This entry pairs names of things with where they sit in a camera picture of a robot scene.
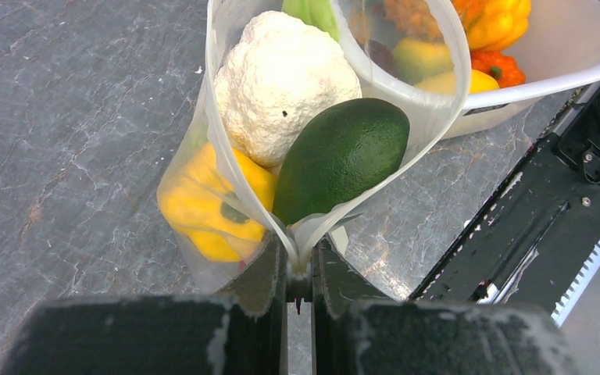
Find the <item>dark green avocado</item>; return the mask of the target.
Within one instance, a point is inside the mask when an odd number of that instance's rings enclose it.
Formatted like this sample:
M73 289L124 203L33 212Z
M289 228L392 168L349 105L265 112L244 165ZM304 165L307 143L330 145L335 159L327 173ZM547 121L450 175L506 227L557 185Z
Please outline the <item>dark green avocado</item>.
M284 225L359 197L397 172L409 140L402 109L357 98L313 117L289 148L272 213Z

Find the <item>white plastic basket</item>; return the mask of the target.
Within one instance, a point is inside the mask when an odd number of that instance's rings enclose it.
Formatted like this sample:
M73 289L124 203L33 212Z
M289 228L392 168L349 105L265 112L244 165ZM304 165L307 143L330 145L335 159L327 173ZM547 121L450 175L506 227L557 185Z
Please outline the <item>white plastic basket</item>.
M453 1L426 1L442 39L427 41L397 30L383 1L333 1L330 34L358 75L362 93L401 108L410 122L408 146L423 152L437 141L487 130L547 95L600 81L600 1L532 1L527 32L500 51L512 56L527 81L470 94L470 48ZM421 90L382 70L363 51L370 40L392 49L404 38L448 46L456 75L453 95Z

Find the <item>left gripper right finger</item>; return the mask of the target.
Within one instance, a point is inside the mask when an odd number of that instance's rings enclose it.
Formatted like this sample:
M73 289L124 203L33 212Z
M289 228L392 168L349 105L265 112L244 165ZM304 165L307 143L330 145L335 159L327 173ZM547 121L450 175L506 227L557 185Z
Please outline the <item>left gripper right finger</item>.
M531 305L400 302L323 239L312 250L315 374L577 374L553 320Z

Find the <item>toy pineapple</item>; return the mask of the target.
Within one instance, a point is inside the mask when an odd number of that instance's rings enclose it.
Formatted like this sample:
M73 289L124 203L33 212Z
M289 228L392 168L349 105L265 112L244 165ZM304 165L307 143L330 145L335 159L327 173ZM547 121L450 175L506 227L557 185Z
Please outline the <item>toy pineapple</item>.
M427 41L442 39L438 23L423 0L384 0L385 19L402 33Z

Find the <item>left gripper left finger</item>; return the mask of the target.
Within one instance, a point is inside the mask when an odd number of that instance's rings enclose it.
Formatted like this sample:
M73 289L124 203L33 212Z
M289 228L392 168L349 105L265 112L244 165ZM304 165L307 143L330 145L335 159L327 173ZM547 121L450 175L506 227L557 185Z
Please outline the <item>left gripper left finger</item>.
M4 374L285 374L287 253L267 235L209 294L66 298L40 304Z

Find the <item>dark red apple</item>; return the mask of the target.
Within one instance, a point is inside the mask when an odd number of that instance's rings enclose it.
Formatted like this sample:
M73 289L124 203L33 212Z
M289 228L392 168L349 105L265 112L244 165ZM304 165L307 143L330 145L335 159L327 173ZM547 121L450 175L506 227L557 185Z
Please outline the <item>dark red apple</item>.
M362 45L361 48L382 70L393 77L398 76L395 58L386 45L379 41L370 40L366 46Z

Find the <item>yellow mango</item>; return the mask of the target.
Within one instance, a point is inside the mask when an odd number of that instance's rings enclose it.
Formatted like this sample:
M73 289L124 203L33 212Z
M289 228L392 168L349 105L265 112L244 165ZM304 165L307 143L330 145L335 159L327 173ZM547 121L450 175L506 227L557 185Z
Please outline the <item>yellow mango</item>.
M415 84L415 87L433 93L453 95L456 93L457 88L456 75L453 72L441 73L420 81ZM492 76L479 70L471 70L470 94L498 90L499 88L497 80Z

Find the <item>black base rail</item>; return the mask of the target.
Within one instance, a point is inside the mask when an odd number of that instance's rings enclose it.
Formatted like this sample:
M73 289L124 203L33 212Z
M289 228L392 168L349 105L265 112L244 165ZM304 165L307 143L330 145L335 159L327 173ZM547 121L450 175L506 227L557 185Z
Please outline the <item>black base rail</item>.
M530 147L410 295L530 303L562 325L600 267L600 82Z

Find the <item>clear polka dot zip bag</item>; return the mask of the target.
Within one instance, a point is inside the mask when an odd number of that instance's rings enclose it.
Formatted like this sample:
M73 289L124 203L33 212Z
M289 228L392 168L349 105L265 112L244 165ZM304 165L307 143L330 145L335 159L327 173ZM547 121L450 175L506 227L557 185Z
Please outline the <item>clear polka dot zip bag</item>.
M417 163L461 112L452 3L211 1L198 107L157 189L198 289L276 238L304 273L327 233Z

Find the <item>orange bell pepper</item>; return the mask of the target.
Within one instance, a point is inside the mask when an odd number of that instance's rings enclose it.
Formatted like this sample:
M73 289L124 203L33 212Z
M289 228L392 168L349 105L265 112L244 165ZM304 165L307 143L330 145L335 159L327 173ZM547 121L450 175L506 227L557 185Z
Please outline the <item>orange bell pepper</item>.
M502 51L529 27L531 0L453 1L471 52Z

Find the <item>white cauliflower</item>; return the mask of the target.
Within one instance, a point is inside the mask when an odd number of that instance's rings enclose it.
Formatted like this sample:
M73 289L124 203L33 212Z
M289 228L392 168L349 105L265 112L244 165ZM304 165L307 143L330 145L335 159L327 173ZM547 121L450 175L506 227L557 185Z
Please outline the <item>white cauliflower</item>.
M284 161L314 116L362 95L359 78L327 32L275 10L247 23L214 90L234 146L265 168Z

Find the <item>yellow bell pepper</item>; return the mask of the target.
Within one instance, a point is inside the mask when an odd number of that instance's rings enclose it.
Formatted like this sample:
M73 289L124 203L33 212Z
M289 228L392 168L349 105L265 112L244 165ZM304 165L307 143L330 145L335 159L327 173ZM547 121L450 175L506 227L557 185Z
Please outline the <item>yellow bell pepper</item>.
M157 200L167 223L188 236L210 261L249 261L266 232L262 224L238 209L238 197L219 173L210 143L199 148L167 181Z

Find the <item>small orange pumpkin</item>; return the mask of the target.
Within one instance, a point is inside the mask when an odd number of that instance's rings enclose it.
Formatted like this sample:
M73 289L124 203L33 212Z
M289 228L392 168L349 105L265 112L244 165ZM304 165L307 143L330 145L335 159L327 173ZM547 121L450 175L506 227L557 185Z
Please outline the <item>small orange pumpkin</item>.
M527 81L525 73L512 56L499 51L476 51L471 52L470 57L472 67L494 78L500 88L519 86Z

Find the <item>green yellow pear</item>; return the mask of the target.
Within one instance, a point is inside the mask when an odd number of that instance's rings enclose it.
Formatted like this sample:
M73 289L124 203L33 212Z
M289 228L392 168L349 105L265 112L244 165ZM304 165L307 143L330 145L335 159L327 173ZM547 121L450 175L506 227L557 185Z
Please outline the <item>green yellow pear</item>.
M407 84L417 84L454 69L451 52L445 44L406 37L392 49L392 56L392 76Z

